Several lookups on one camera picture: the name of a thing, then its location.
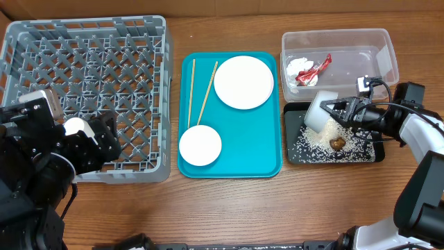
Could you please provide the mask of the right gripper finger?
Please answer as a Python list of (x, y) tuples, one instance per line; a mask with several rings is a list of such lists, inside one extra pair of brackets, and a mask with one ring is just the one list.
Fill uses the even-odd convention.
[(353, 97), (321, 101), (320, 107), (328, 113), (342, 113), (352, 110)]
[(352, 126), (352, 112), (347, 110), (334, 110), (331, 117), (342, 127), (350, 128)]

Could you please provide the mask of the grey-green bowl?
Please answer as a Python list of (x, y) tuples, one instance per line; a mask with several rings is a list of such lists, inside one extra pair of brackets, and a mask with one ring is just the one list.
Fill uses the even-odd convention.
[(330, 114), (321, 108), (321, 102), (335, 100), (337, 97), (337, 92), (330, 92), (326, 90), (319, 91), (305, 114), (304, 123), (306, 127), (310, 128), (316, 133), (320, 133), (330, 118)]

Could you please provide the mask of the white rice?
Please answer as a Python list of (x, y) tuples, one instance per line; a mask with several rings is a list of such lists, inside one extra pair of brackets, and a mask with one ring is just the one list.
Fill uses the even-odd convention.
[[(330, 140), (342, 137), (346, 145), (335, 151)], [(296, 141), (289, 144), (289, 159), (296, 163), (370, 163), (376, 159), (375, 146), (369, 142), (369, 134), (359, 139), (350, 128), (344, 128), (332, 118), (328, 119), (320, 133), (305, 125), (301, 126)]]

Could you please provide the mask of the white cup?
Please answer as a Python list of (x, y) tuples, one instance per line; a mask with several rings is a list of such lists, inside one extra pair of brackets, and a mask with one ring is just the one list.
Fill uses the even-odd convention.
[(72, 117), (63, 124), (63, 127), (65, 128), (65, 135), (74, 135), (77, 134), (77, 132), (82, 131), (88, 138), (92, 138), (95, 144), (98, 144), (94, 138), (95, 132), (84, 119)]

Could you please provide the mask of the red snack wrapper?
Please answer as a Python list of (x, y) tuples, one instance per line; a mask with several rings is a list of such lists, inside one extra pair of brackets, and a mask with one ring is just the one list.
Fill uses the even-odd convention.
[(296, 77), (298, 86), (315, 86), (319, 75), (327, 69), (331, 62), (332, 57), (329, 53), (323, 62), (314, 64), (310, 69), (299, 72)]

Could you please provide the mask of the wooden chopstick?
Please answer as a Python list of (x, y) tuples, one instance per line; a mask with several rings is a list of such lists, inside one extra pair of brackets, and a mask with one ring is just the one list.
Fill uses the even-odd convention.
[(189, 92), (189, 107), (188, 107), (188, 118), (187, 118), (187, 128), (191, 126), (191, 112), (192, 112), (192, 99), (193, 99), (193, 91), (194, 91), (194, 76), (196, 70), (196, 59), (192, 60), (192, 69), (191, 69), (191, 83), (190, 83), (190, 92)]
[(204, 110), (205, 110), (205, 106), (206, 106), (206, 103), (207, 103), (207, 99), (208, 99), (208, 96), (209, 96), (210, 90), (211, 90), (211, 88), (212, 88), (212, 84), (213, 84), (213, 81), (214, 81), (214, 77), (215, 77), (215, 74), (216, 74), (216, 71), (217, 71), (218, 65), (219, 65), (219, 62), (216, 61), (215, 64), (214, 64), (214, 68), (213, 68), (213, 71), (212, 71), (212, 75), (211, 75), (211, 78), (210, 78), (209, 84), (208, 84), (208, 86), (207, 86), (207, 90), (206, 90), (206, 93), (205, 93), (205, 97), (204, 97), (204, 100), (203, 100), (203, 104), (202, 104), (201, 109), (200, 109), (200, 113), (199, 113), (199, 117), (198, 117), (197, 125), (200, 125), (200, 121), (201, 121), (201, 119), (202, 119), (202, 116), (203, 116), (203, 113), (204, 113)]

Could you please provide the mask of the brown food chunk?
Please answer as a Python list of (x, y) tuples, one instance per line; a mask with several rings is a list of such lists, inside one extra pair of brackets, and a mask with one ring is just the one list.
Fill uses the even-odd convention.
[(346, 145), (346, 141), (342, 137), (330, 140), (330, 147), (335, 151), (340, 151)]

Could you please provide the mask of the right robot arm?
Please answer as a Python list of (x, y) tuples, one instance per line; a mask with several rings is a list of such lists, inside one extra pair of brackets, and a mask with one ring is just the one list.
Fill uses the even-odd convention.
[(422, 105), (424, 86), (400, 83), (388, 102), (371, 100), (373, 82), (358, 86), (359, 97), (340, 99), (320, 91), (305, 118), (319, 132), (332, 118), (345, 128), (380, 133), (408, 146), (418, 163), (401, 192), (393, 216), (354, 226), (328, 249), (443, 248), (443, 119)]

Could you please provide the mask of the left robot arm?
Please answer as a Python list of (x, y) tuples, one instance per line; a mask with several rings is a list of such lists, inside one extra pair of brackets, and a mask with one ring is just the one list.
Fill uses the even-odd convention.
[(56, 212), (75, 176), (119, 158), (114, 113), (86, 122), (92, 134), (66, 134), (44, 98), (1, 109), (1, 248), (65, 249), (64, 215)]

